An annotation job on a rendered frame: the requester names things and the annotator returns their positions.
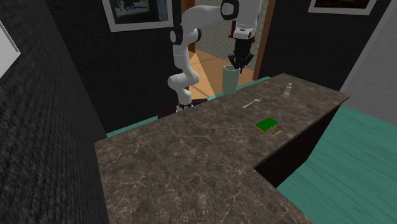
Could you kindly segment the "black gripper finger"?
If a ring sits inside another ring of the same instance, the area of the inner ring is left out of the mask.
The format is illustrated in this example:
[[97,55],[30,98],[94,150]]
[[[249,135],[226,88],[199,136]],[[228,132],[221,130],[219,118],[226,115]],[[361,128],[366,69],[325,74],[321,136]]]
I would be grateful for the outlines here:
[[236,58],[234,54],[228,55],[228,59],[231,65],[233,65],[234,69],[240,69],[239,60]]
[[244,69],[244,67],[246,65],[248,65],[251,60],[253,59],[254,55],[252,53],[250,53],[249,55],[247,55],[244,59],[241,60],[241,70]]

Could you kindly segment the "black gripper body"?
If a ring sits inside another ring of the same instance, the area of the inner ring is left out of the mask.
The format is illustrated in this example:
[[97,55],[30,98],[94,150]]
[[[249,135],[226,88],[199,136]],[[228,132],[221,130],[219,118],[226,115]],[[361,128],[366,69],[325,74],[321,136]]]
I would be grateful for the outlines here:
[[236,39],[233,54],[237,62],[245,60],[250,54],[251,40],[250,39]]

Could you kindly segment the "pale green cup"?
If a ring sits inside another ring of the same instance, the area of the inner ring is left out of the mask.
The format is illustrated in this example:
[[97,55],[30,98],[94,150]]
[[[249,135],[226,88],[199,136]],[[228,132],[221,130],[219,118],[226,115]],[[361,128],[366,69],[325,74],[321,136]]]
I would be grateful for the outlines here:
[[225,95],[232,95],[237,90],[240,77],[240,69],[234,68],[233,65],[223,67],[222,74],[222,91]]

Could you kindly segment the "silver spoon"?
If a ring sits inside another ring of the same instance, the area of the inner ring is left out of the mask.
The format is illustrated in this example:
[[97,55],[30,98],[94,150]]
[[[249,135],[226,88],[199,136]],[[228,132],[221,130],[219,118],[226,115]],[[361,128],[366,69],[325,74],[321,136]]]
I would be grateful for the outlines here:
[[257,98],[257,99],[255,99],[255,100],[253,100],[252,102],[247,103],[246,105],[243,105],[242,108],[245,109],[245,108],[247,108],[248,106],[252,105],[252,104],[255,103],[255,102],[261,102],[261,98]]

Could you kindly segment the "green and yellow sponge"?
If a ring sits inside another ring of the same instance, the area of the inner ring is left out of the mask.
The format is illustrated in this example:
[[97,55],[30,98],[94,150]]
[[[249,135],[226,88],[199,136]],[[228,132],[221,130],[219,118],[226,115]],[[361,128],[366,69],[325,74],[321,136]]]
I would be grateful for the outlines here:
[[261,131],[261,132],[263,132],[263,133],[266,133],[266,132],[268,132],[269,130],[273,129],[274,127],[278,126],[278,124],[279,124],[279,122],[277,122],[276,120],[274,120],[274,119],[271,118],[271,117],[268,117],[268,118],[262,120],[261,122],[257,123],[257,124],[255,125],[255,127],[256,127],[259,131]]

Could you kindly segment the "dark robot stand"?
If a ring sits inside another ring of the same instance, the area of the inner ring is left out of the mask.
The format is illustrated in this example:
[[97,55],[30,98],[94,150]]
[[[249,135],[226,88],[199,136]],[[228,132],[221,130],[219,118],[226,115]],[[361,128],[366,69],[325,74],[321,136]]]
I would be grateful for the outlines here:
[[[205,98],[205,99],[193,99],[192,100],[193,106],[196,106],[203,102],[207,102],[207,99]],[[178,105],[178,100],[159,102],[158,103],[158,114],[157,114],[158,119],[175,113],[177,105]]]

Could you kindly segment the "white framed dark wall picture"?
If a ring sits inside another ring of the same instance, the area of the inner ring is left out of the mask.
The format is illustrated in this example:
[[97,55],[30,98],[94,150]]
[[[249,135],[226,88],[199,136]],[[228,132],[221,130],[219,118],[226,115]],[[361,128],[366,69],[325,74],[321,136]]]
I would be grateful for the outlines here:
[[309,13],[368,16],[377,0],[311,0]]

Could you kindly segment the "white wall panel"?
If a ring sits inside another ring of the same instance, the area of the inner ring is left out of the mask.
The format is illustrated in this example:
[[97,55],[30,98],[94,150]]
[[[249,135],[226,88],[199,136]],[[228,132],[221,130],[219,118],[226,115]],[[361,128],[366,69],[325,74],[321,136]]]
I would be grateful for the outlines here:
[[0,21],[0,79],[20,56],[20,50]]

